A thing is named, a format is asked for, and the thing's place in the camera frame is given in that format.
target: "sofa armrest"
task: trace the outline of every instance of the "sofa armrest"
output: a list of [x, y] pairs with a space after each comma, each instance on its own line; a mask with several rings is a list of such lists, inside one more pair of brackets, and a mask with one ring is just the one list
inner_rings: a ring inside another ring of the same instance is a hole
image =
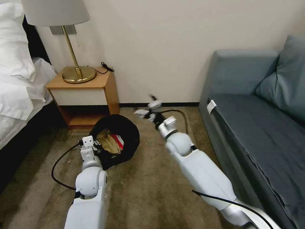
[[276, 51], [217, 50], [212, 57], [200, 103], [211, 94], [252, 94], [276, 69]]

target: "power cord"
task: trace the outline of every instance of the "power cord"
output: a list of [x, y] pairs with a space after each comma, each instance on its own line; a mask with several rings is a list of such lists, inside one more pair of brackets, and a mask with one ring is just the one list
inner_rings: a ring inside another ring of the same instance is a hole
[[103, 68], [107, 69], [105, 72], [100, 72], [99, 70], [96, 70], [97, 72], [101, 73], [101, 74], [106, 74], [108, 71], [110, 72], [114, 72], [114, 70], [110, 67], [107, 66], [107, 64], [105, 64], [104, 62], [101, 62], [101, 65]]
[[71, 190], [76, 190], [76, 188], [73, 188], [73, 187], [71, 187], [71, 186], [69, 186], [69, 185], [67, 185], [67, 184], [64, 184], [64, 183], [60, 182], [58, 179], [56, 179], [56, 178], [54, 177], [54, 170], [55, 170], [55, 167], [56, 167], [56, 165], [58, 164], [58, 162], [59, 162], [67, 153], [69, 153], [72, 149], [74, 149], [75, 147], [77, 147], [77, 146], [79, 146], [79, 145], [81, 145], [81, 144], [82, 144], [82, 141], [79, 141], [76, 145], [72, 146], [72, 147], [71, 147], [70, 149], [68, 149], [62, 156], [60, 156], [60, 158], [57, 159], [57, 161], [54, 163], [53, 168], [52, 168], [52, 171], [51, 171], [51, 177], [53, 178], [53, 180], [54, 180], [55, 182], [57, 182], [58, 184], [60, 184], [60, 185], [62, 185], [62, 186], [64, 186], [64, 187], [66, 187], [66, 188], [68, 188], [68, 189], [71, 189]]
[[183, 113], [183, 112], [180, 111], [180, 110], [176, 110], [176, 109], [161, 111], [160, 113], [162, 114], [162, 113], [171, 112], [171, 111], [179, 112], [180, 114], [182, 114], [183, 119], [184, 119], [184, 123], [185, 123], [185, 133], [188, 134], [188, 124], [187, 124], [187, 119], [186, 119], [185, 113]]
[[251, 212], [253, 212], [254, 214], [258, 215], [271, 229], [273, 229], [273, 227], [271, 226], [271, 224], [261, 215], [259, 214], [257, 211], [243, 205], [243, 204], [239, 204], [239, 203], [235, 203], [231, 200], [226, 200], [226, 199], [223, 199], [223, 198], [220, 198], [220, 197], [215, 197], [215, 196], [210, 196], [210, 195], [207, 195], [207, 194], [203, 194], [201, 192], [197, 192], [195, 190], [192, 190], [193, 193], [197, 194], [198, 196], [204, 196], [204, 197], [208, 197], [208, 198], [212, 198], [212, 199], [216, 199], [216, 200], [221, 200], [221, 201], [224, 201], [224, 202], [227, 202], [227, 203], [230, 203], [230, 204], [234, 204], [234, 205], [237, 205], [237, 206], [240, 206], [242, 208], [245, 208]]

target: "bed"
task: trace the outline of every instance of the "bed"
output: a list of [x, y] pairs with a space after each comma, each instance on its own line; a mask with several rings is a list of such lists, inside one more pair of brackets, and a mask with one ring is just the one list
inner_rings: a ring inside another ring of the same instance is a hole
[[[2, 19], [0, 17], [0, 30], [5, 29], [1, 25]], [[35, 27], [29, 25], [26, 18], [22, 17], [22, 20], [22, 27], [28, 40], [28, 51], [35, 67], [35, 76], [29, 80], [20, 75], [11, 76], [0, 71], [0, 96], [5, 94], [4, 91], [7, 90], [7, 96], [0, 98], [0, 157], [2, 162], [2, 166], [0, 166], [0, 193], [47, 125], [62, 123], [60, 114], [46, 89], [46, 84], [55, 77], [56, 72], [50, 65], [50, 60]], [[29, 97], [27, 100], [23, 97], [19, 100], [18, 95], [25, 88]], [[11, 109], [11, 115], [3, 115], [6, 106], [10, 106], [10, 108], [19, 106], [19, 108], [24, 109], [24, 112], [21, 111], [23, 114], [19, 117], [20, 114]]]

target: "carpet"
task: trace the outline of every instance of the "carpet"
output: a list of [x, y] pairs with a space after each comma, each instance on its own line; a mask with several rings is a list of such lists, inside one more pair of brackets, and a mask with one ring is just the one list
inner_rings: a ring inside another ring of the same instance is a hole
[[[198, 108], [178, 108], [188, 120], [195, 145], [218, 165]], [[128, 162], [108, 169], [106, 228], [235, 228], [214, 208], [191, 192], [192, 186], [165, 148], [164, 140], [148, 120], [122, 108], [121, 115], [138, 127], [140, 145]], [[184, 132], [184, 120], [174, 115]], [[13, 180], [0, 195], [1, 229], [64, 228], [74, 192], [55, 183], [50, 174], [55, 161], [90, 130], [50, 128], [27, 155]], [[58, 164], [55, 176], [74, 186], [81, 170], [79, 147]]]

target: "wooden nightstand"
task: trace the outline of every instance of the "wooden nightstand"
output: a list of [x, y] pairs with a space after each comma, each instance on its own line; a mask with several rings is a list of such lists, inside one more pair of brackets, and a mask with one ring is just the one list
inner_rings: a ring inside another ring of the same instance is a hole
[[[95, 68], [100, 72], [106, 70]], [[100, 74], [86, 83], [71, 84], [62, 72], [47, 85], [69, 129], [92, 128], [103, 116], [119, 114], [119, 98], [113, 72]]]

